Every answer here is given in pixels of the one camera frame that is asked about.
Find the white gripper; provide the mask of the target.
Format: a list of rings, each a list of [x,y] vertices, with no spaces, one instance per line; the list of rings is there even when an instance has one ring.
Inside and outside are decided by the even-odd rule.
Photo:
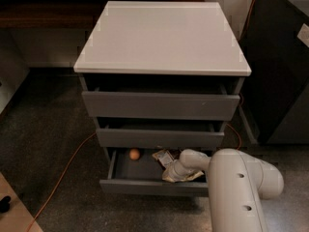
[[[162,179],[166,182],[191,182],[204,175],[203,171],[193,173],[191,168],[186,168],[179,160],[175,160],[163,171]]]

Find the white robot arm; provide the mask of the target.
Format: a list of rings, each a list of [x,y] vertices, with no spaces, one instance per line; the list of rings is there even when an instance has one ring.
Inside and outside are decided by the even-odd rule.
[[[207,174],[212,232],[268,232],[261,201],[279,196],[284,188],[274,165],[235,149],[211,157],[185,149],[162,177],[182,182],[197,171]]]

